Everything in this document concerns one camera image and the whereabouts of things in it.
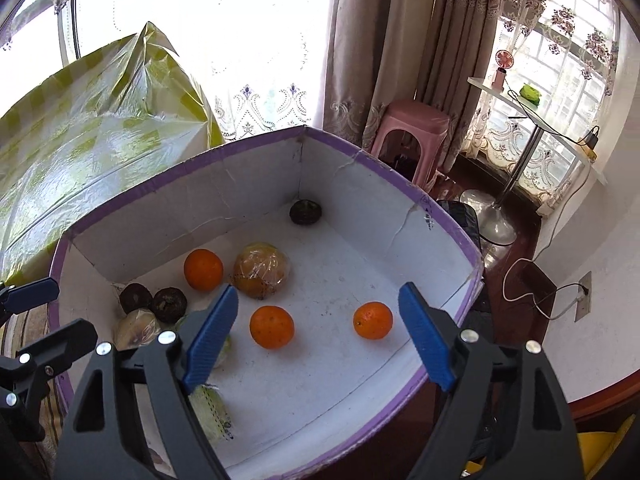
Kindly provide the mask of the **yellow halved fruit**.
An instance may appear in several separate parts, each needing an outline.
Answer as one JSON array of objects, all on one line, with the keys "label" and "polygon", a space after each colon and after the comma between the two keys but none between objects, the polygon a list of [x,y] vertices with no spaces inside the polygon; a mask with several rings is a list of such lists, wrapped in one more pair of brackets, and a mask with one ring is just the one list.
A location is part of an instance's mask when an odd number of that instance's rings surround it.
[{"label": "yellow halved fruit", "polygon": [[155,315],[146,309],[127,314],[114,328],[114,345],[124,351],[149,344],[162,330]]}]

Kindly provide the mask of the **dark dried fruit front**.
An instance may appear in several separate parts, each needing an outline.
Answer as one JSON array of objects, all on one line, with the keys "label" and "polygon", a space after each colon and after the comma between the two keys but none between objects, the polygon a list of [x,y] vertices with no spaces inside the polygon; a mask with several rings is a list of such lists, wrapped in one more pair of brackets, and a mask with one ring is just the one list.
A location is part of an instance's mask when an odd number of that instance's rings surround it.
[{"label": "dark dried fruit front", "polygon": [[119,303],[122,310],[129,314],[134,310],[149,309],[153,303],[153,296],[142,284],[130,283],[119,293]]}]

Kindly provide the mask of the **dark dried fruit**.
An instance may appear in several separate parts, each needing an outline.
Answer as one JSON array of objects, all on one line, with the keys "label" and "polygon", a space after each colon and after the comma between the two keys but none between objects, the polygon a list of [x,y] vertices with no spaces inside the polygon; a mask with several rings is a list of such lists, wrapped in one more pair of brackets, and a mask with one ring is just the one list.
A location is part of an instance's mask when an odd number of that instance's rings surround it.
[{"label": "dark dried fruit", "polygon": [[186,295],[180,289],[165,287],[154,295],[151,311],[161,323],[175,324],[186,314],[187,306]]},{"label": "dark dried fruit", "polygon": [[153,296],[142,284],[130,283],[119,293],[119,303],[122,310],[129,314],[134,310],[149,309],[153,303]]},{"label": "dark dried fruit", "polygon": [[312,226],[322,217],[322,207],[313,200],[296,200],[288,214],[298,226]]}]

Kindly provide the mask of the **green fruit large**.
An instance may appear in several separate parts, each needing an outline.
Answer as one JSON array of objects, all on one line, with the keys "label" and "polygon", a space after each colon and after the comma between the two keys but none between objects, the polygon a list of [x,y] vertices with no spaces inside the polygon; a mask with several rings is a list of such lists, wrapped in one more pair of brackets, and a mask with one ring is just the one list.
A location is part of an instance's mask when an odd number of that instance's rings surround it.
[{"label": "green fruit large", "polygon": [[209,442],[233,439],[231,418],[217,388],[200,385],[190,394],[189,401]]}]

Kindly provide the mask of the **dark dried fruit top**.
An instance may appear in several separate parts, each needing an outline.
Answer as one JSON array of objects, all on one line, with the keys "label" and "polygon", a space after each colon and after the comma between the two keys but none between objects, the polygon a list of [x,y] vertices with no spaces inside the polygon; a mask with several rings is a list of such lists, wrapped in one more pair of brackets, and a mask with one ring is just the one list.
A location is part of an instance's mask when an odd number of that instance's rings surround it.
[{"label": "dark dried fruit top", "polygon": [[180,289],[165,287],[154,295],[151,311],[161,323],[175,324],[186,314],[187,306],[186,295]]}]

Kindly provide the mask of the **green fruit small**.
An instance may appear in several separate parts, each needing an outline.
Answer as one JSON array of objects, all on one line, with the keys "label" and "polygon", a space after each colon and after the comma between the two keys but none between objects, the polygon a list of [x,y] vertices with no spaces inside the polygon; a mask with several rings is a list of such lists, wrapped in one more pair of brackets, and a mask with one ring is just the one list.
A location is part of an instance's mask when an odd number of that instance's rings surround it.
[{"label": "green fruit small", "polygon": [[[183,326],[183,324],[186,322],[188,318],[192,318],[192,316],[193,316],[192,313],[187,313],[183,315],[182,318],[179,318],[177,323],[174,326],[174,330],[176,330],[177,332],[181,330],[181,326]],[[220,347],[216,355],[216,360],[213,365],[213,370],[216,370],[216,368],[219,368],[221,367],[222,364],[224,364],[224,361],[227,359],[227,356],[229,351],[231,350],[231,347],[232,347],[232,338],[231,338],[231,334],[228,333],[224,337],[224,342],[222,343],[222,346]]]}]

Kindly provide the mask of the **hidden orange tangerine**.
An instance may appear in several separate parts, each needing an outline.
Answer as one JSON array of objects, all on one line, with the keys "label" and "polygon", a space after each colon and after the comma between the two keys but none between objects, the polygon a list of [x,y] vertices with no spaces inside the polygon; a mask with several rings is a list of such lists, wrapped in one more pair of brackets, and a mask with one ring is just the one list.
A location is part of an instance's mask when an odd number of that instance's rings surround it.
[{"label": "hidden orange tangerine", "polygon": [[367,340],[385,338],[393,328],[393,312],[382,302],[371,301],[359,307],[352,317],[357,335]]}]

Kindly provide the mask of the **large plastic orange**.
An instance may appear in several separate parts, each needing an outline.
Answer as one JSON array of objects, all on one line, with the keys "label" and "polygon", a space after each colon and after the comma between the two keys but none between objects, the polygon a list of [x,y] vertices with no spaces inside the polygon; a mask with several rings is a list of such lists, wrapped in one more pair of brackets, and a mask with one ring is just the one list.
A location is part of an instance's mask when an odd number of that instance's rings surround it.
[{"label": "large plastic orange", "polygon": [[236,256],[231,283],[244,295],[264,300],[285,285],[290,271],[290,259],[276,246],[252,243]]}]

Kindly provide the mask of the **purple cardboard box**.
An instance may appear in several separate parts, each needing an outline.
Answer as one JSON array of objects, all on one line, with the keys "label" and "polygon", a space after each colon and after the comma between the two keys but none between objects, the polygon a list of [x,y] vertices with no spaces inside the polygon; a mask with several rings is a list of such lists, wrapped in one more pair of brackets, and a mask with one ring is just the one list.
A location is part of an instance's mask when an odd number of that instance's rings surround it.
[{"label": "purple cardboard box", "polygon": [[214,148],[91,211],[58,242],[51,327],[84,318],[101,339],[124,317],[119,292],[211,292],[184,262],[206,249],[234,285],[231,346],[209,382],[226,428],[214,447],[235,479],[300,479],[383,428],[426,374],[401,320],[379,340],[352,325],[368,302],[398,307],[413,283],[461,321],[482,258],[430,196],[332,134],[291,128]]}]

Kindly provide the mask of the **yellow object bottom right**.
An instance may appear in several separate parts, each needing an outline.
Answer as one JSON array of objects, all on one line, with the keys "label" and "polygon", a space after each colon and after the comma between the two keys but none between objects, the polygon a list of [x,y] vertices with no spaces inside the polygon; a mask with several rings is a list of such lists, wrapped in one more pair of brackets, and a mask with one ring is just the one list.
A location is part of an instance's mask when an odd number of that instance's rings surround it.
[{"label": "yellow object bottom right", "polygon": [[622,444],[636,418],[636,415],[630,415],[615,432],[589,431],[578,434],[578,443],[582,453],[582,466],[584,466],[586,479],[592,479],[604,467],[605,463]]}]

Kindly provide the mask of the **yellow checkered plastic tablecloth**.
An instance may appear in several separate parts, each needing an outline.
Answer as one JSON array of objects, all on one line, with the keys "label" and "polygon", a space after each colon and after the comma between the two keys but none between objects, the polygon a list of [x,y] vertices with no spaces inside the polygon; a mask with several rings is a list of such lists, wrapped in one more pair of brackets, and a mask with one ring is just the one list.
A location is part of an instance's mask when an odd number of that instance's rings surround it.
[{"label": "yellow checkered plastic tablecloth", "polygon": [[46,274],[94,208],[224,142],[201,86],[153,23],[67,65],[1,118],[1,278]]}]

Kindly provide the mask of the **white round side table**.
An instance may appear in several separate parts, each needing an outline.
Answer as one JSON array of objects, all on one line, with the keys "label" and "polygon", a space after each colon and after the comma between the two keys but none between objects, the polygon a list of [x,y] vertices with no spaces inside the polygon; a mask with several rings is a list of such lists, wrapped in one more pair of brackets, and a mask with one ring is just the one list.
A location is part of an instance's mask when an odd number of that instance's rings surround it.
[{"label": "white round side table", "polygon": [[555,128],[551,127],[548,122],[541,119],[532,104],[527,104],[519,95],[511,92],[504,92],[500,88],[494,88],[491,84],[485,84],[483,78],[469,77],[468,84],[475,89],[484,93],[484,96],[478,101],[476,114],[469,126],[468,133],[463,141],[463,151],[468,155],[475,155],[480,151],[480,137],[486,126],[490,113],[489,98],[496,98],[513,110],[513,120],[528,119],[533,123],[533,132],[530,134],[523,151],[515,162],[513,169],[506,180],[502,191],[496,196],[481,193],[480,191],[466,191],[460,196],[463,203],[470,205],[477,214],[478,226],[480,227],[480,239],[488,244],[499,247],[511,246],[518,237],[516,229],[508,215],[503,210],[503,204],[506,198],[518,184],[520,177],[533,157],[536,148],[545,134],[552,136],[558,140],[564,148],[569,150],[574,156],[576,164],[582,164],[587,169],[587,174],[594,172],[597,179],[605,183],[605,177],[599,170],[592,170],[593,161],[582,150],[582,144],[578,141],[570,140]]}]

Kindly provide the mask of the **black bag on floor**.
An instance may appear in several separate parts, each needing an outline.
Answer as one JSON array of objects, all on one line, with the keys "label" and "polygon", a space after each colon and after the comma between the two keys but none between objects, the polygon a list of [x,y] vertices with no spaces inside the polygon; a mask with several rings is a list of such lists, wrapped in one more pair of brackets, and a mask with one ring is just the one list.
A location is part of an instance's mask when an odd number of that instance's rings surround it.
[{"label": "black bag on floor", "polygon": [[451,218],[457,222],[458,226],[472,240],[478,250],[482,250],[480,244],[480,228],[478,227],[477,215],[475,210],[458,200],[438,200],[437,203],[442,207]]}]

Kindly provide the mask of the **yellow black charger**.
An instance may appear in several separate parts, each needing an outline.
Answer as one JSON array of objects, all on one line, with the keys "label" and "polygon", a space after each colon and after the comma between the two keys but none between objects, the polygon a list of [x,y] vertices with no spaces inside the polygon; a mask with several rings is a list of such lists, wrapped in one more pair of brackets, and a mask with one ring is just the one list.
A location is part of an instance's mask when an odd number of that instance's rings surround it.
[{"label": "yellow black charger", "polygon": [[578,145],[582,148],[590,162],[595,162],[597,159],[596,145],[599,141],[600,127],[598,125],[592,126],[587,133],[578,141]]}]

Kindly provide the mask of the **pink plastic stool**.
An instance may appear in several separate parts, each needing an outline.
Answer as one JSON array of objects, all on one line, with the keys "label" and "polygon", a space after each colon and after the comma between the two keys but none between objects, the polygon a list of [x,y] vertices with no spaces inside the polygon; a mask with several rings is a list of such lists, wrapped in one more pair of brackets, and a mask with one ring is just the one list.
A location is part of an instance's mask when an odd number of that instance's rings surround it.
[{"label": "pink plastic stool", "polygon": [[406,179],[428,192],[435,183],[449,125],[449,117],[435,107],[413,100],[395,101],[386,108],[371,155],[397,172],[413,166]]}]

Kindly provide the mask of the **green object on table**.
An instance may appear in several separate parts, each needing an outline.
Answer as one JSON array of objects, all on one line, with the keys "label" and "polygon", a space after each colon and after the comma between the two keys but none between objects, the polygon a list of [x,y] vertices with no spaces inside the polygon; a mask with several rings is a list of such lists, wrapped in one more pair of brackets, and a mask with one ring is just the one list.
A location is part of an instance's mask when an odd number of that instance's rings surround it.
[{"label": "green object on table", "polygon": [[520,97],[533,106],[538,106],[541,99],[541,93],[530,84],[523,84],[520,89]]}]

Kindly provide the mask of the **small pink desk fan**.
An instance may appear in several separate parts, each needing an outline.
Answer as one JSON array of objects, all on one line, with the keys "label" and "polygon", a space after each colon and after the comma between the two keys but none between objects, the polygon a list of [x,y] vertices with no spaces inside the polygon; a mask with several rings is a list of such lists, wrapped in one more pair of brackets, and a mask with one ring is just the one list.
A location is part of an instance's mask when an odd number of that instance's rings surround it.
[{"label": "small pink desk fan", "polygon": [[491,83],[491,88],[503,92],[504,84],[506,83],[506,72],[513,67],[514,57],[508,50],[499,50],[496,52],[495,61],[497,69],[494,80]]}]

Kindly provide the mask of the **pink patterned curtain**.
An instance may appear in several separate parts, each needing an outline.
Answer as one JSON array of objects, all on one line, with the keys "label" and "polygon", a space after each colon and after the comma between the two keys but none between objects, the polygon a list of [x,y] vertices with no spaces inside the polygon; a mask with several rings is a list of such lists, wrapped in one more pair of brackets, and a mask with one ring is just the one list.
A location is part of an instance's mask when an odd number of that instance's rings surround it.
[{"label": "pink patterned curtain", "polygon": [[320,106],[314,123],[372,148],[386,110],[415,99],[445,113],[437,162],[446,174],[461,152],[486,73],[500,0],[331,0]]}]

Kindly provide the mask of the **wall power outlet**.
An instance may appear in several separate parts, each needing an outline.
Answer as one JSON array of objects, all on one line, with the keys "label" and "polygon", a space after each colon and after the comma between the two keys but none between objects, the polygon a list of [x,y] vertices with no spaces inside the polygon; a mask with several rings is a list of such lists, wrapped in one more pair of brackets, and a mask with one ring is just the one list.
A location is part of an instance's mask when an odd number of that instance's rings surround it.
[{"label": "wall power outlet", "polygon": [[574,321],[578,322],[591,311],[592,273],[588,271],[579,280],[579,295]]}]

